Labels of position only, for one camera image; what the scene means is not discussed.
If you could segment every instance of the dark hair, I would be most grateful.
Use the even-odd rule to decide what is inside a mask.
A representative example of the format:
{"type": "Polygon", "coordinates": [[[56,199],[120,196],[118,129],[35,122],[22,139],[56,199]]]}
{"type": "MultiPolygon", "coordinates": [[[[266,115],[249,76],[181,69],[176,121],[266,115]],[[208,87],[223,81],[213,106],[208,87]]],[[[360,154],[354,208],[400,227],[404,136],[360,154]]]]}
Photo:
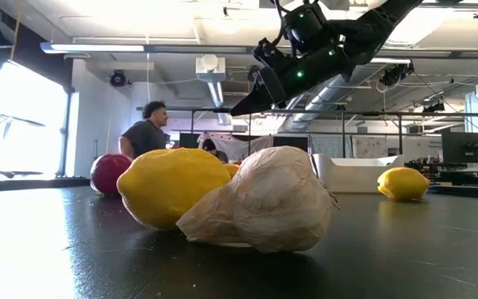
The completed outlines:
{"type": "Polygon", "coordinates": [[[213,143],[213,140],[204,140],[202,142],[202,149],[203,150],[216,150],[217,147],[215,146],[215,143],[213,143]]]}
{"type": "Polygon", "coordinates": [[[146,120],[153,114],[153,112],[162,108],[166,108],[165,103],[163,103],[162,101],[152,101],[150,103],[147,103],[147,105],[143,107],[143,112],[141,113],[141,115],[143,116],[143,119],[146,120]]]}

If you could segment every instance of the computer monitor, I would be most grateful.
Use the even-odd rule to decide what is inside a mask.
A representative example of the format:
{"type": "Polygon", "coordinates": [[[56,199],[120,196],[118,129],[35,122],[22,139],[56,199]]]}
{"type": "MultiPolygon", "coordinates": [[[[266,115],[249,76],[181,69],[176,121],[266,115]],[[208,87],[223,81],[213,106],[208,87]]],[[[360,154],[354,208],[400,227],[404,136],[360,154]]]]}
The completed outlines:
{"type": "Polygon", "coordinates": [[[443,132],[444,163],[478,163],[478,133],[443,132]]]}

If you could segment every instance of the metal frame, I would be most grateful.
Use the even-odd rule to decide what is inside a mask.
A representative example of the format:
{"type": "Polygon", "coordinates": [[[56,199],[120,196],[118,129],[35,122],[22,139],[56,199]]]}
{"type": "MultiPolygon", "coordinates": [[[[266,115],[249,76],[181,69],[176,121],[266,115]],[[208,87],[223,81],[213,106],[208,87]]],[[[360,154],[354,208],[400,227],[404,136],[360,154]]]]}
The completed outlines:
{"type": "Polygon", "coordinates": [[[64,140],[62,142],[62,159],[61,165],[58,169],[56,175],[66,175],[66,161],[67,161],[67,144],[69,142],[69,127],[70,127],[70,110],[71,110],[71,97],[73,96],[73,91],[67,92],[67,105],[66,105],[66,115],[64,119],[64,127],[61,128],[64,134],[64,140]]]}
{"type": "MultiPolygon", "coordinates": [[[[193,146],[196,144],[195,132],[204,132],[206,130],[195,130],[194,129],[194,116],[196,112],[205,111],[205,112],[214,112],[214,113],[229,113],[230,108],[189,108],[189,107],[168,107],[167,110],[169,111],[190,111],[191,112],[191,130],[189,131],[191,134],[191,141],[193,146]]],[[[349,135],[371,135],[371,136],[399,136],[399,154],[403,154],[403,136],[421,136],[420,134],[408,134],[402,132],[402,119],[404,116],[460,116],[460,117],[478,117],[478,113],[417,113],[417,112],[382,112],[382,111],[336,111],[336,110],[268,110],[264,112],[264,114],[285,114],[291,115],[294,113],[304,113],[304,114],[321,114],[321,115],[340,115],[341,116],[341,125],[342,125],[342,132],[278,132],[278,134],[282,135],[303,135],[307,134],[308,138],[312,135],[342,135],[343,143],[342,143],[342,150],[343,150],[343,158],[346,158],[346,115],[362,115],[362,116],[396,116],[398,118],[398,133],[365,133],[365,134],[349,134],[349,135]]],[[[248,154],[251,152],[251,120],[252,114],[248,115],[248,119],[250,122],[248,123],[248,154]]],[[[246,133],[244,131],[233,131],[233,130],[212,130],[214,133],[224,133],[224,134],[233,134],[233,133],[246,133]]]]}

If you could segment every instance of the ceiling light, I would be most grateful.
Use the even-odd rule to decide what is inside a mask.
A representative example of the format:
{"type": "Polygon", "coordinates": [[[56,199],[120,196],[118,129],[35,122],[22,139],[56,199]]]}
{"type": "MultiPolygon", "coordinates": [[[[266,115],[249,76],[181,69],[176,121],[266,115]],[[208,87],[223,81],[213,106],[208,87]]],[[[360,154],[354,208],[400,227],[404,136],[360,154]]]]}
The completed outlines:
{"type": "Polygon", "coordinates": [[[196,42],[196,37],[73,37],[73,42],[196,42]]]}
{"type": "Polygon", "coordinates": [[[397,58],[374,58],[370,63],[392,63],[392,64],[409,64],[410,59],[397,59],[397,58]]]}
{"type": "Polygon", "coordinates": [[[78,53],[78,52],[143,52],[144,46],[134,45],[79,45],[79,44],[51,44],[43,42],[40,45],[45,53],[78,53]]]}

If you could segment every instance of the gray t-shirt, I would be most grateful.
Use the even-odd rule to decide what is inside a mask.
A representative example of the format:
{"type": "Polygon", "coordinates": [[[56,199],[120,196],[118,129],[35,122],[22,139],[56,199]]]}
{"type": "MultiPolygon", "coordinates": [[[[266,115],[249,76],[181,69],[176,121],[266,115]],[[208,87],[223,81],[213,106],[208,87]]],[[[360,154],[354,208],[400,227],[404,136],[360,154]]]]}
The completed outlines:
{"type": "Polygon", "coordinates": [[[148,120],[141,120],[122,134],[128,139],[137,158],[151,150],[165,149],[165,134],[148,120]]]}
{"type": "Polygon", "coordinates": [[[218,150],[216,156],[221,162],[228,163],[228,155],[225,152],[218,150]]]}

